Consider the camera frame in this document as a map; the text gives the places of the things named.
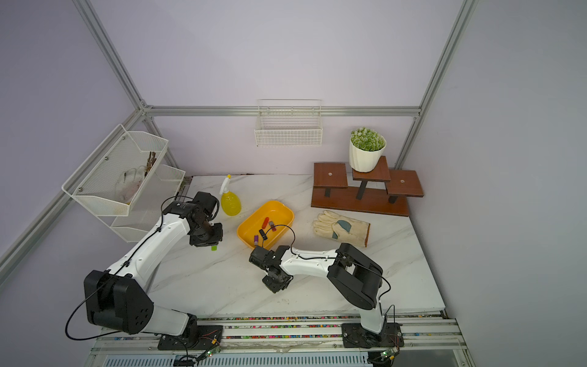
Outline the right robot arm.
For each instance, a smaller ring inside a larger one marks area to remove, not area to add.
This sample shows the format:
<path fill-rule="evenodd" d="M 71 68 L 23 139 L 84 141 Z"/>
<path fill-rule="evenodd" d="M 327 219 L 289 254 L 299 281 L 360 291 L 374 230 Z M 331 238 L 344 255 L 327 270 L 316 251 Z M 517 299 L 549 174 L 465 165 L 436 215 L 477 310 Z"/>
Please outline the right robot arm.
<path fill-rule="evenodd" d="M 382 267 L 355 246 L 342 243 L 329 251 L 303 251 L 279 246 L 275 251 L 256 246 L 249 262 L 265 272 L 264 285 L 272 292 L 286 289 L 296 275 L 325 278 L 360 311 L 360 325 L 379 335 L 385 328 L 379 290 L 385 282 Z"/>

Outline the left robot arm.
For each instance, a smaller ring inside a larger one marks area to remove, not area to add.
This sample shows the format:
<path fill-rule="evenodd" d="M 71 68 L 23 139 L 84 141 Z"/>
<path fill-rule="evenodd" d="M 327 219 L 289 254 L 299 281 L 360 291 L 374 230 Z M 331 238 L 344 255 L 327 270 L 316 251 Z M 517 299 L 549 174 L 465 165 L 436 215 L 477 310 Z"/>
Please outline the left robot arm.
<path fill-rule="evenodd" d="M 219 200 L 206 192 L 193 199 L 166 199 L 153 228 L 105 271 L 90 272 L 83 283 L 87 320 L 96 326 L 128 333 L 157 333 L 194 341 L 197 317 L 157 306 L 148 284 L 161 261 L 181 240 L 191 246 L 216 246 L 223 226 L 215 218 Z"/>

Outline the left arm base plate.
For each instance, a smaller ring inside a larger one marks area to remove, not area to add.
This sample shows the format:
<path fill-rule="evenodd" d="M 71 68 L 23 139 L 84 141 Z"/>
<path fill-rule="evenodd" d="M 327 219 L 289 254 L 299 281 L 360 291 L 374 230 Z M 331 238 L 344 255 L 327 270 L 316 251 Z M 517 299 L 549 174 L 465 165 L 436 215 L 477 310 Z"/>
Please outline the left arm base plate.
<path fill-rule="evenodd" d="M 184 351 L 211 350 L 218 347 L 223 338 L 223 326 L 199 325 L 190 327 L 180 336 L 163 335 L 157 345 L 158 350 Z"/>

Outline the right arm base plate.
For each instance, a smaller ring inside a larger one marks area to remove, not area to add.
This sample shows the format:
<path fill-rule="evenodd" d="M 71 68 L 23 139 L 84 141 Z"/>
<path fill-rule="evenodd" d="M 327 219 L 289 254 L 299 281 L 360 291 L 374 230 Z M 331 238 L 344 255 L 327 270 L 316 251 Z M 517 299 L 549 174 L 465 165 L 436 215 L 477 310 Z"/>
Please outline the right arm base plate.
<path fill-rule="evenodd" d="M 364 329 L 361 324 L 342 324 L 342 342 L 345 348 L 403 348 L 404 337 L 398 323 L 386 323 L 380 333 Z"/>

